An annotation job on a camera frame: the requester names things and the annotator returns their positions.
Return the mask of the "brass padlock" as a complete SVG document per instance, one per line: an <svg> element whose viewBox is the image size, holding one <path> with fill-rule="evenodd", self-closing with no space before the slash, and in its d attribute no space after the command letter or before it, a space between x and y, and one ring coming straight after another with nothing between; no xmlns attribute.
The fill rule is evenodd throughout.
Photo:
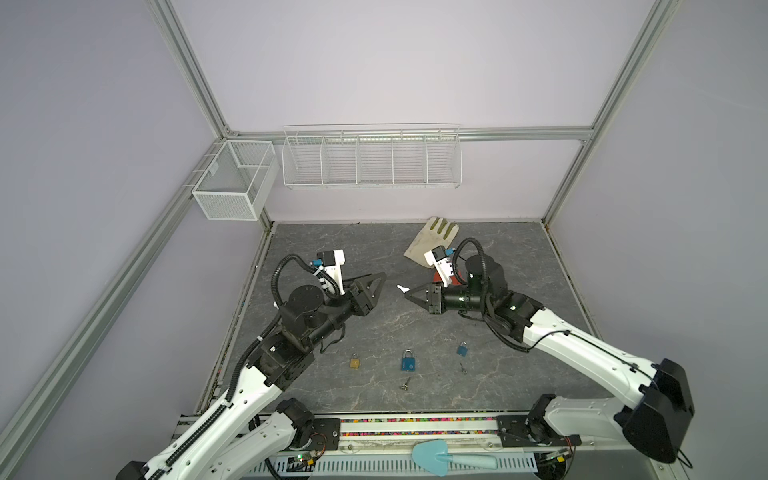
<svg viewBox="0 0 768 480"><path fill-rule="evenodd" d="M361 365L361 362L360 362L360 358L359 358L358 354L357 353L353 353L351 358L350 358L349 367L351 369L357 370L357 369L360 368L360 365Z"/></svg>

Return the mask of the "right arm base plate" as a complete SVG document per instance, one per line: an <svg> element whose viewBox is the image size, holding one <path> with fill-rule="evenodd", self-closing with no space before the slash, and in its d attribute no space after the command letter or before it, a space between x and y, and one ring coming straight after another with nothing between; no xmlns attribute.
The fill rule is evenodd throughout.
<svg viewBox="0 0 768 480"><path fill-rule="evenodd" d="M503 447L578 447L579 435L563 436L554 432L543 421L530 423L526 415L499 415L497 435Z"/></svg>

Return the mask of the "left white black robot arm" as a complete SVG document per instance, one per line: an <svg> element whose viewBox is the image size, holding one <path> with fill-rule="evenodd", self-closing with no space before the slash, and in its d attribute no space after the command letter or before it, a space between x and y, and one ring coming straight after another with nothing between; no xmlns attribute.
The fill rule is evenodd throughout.
<svg viewBox="0 0 768 480"><path fill-rule="evenodd" d="M221 397L193 426L146 462L131 461L120 479L240 479L256 465L311 443L314 415L300 401L279 401L292 383L344 334L351 317L377 306L383 272L345 279L340 250L308 262L296 254L281 259L270 279L275 317L239 357ZM278 401L255 429L246 426Z"/></svg>

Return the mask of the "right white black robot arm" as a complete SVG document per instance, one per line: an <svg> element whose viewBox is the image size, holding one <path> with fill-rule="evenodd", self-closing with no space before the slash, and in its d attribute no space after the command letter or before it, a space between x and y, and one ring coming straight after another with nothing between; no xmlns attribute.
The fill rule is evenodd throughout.
<svg viewBox="0 0 768 480"><path fill-rule="evenodd" d="M544 352L590 378L609 397L568 399L543 394L525 421L533 442L572 435L625 440L664 464L686 461L682 445L695 415L687 372L616 348L562 319L540 301L511 290L503 268L472 237L457 247L427 248L424 262L437 278L405 291L431 315L452 311L489 328L506 347Z"/></svg>

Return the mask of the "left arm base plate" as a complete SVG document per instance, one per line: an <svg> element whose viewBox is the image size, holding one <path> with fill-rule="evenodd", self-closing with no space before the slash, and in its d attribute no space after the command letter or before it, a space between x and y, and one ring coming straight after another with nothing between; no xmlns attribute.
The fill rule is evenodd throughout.
<svg viewBox="0 0 768 480"><path fill-rule="evenodd" d="M289 446L295 451L336 451L341 439L341 419L320 417L300 427Z"/></svg>

